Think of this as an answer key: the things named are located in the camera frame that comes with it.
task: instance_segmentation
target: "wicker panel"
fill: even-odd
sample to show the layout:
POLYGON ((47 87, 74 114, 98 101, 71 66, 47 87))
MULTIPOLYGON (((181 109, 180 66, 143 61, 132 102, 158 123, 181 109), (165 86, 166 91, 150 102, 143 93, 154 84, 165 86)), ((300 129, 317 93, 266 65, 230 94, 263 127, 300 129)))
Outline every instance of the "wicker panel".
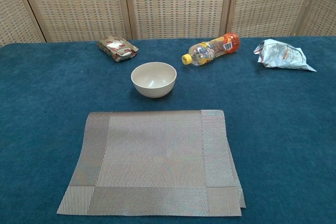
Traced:
POLYGON ((128 0, 133 37, 217 37, 224 0, 128 0))
POLYGON ((127 4, 120 0, 29 1, 48 41, 97 40, 107 34, 126 37, 121 5, 127 4))
POLYGON ((306 0, 232 0, 228 31, 243 37, 289 36, 306 0))
POLYGON ((13 42, 44 41, 26 0, 0 0, 0 5, 0 47, 13 42))
POLYGON ((299 34, 336 36, 336 0, 311 0, 299 34))

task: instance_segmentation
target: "snack bag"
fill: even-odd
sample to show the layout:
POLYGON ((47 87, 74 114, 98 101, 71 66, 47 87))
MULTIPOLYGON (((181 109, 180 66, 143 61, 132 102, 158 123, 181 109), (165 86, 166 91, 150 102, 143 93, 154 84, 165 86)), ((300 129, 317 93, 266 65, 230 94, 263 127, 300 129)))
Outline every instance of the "snack bag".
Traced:
POLYGON ((306 63, 307 59, 301 48, 277 40, 264 40, 253 53, 259 54, 258 62, 264 64, 266 68, 292 68, 316 72, 306 63))
POLYGON ((115 61, 133 58, 138 48, 127 40, 118 36, 110 35, 98 41, 98 47, 110 55, 115 61))

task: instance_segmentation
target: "yellow bottle cap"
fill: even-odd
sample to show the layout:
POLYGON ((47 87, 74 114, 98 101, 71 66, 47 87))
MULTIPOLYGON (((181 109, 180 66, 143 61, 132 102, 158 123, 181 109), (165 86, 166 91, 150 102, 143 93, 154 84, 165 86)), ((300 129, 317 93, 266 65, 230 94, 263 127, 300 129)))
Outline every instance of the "yellow bottle cap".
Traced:
POLYGON ((185 64, 185 65, 190 64, 190 63, 192 62, 192 58, 191 58, 190 54, 185 54, 185 55, 183 55, 183 56, 182 56, 182 62, 183 62, 183 64, 185 64))

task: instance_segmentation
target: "gray placemat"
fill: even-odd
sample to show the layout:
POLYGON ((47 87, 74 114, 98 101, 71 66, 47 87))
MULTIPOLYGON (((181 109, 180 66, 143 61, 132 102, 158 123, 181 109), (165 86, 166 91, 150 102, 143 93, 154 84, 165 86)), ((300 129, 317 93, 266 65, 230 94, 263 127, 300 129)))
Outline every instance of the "gray placemat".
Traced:
POLYGON ((90 113, 57 213, 240 216, 221 110, 90 113))

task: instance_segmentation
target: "bowl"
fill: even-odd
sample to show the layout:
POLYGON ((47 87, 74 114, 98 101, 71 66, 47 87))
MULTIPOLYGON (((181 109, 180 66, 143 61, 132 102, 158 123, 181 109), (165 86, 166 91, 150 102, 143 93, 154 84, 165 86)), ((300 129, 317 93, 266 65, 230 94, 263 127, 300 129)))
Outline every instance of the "bowl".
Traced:
POLYGON ((149 98, 159 98, 168 94, 174 87, 176 70, 163 62, 148 62, 136 67, 131 80, 136 90, 149 98))

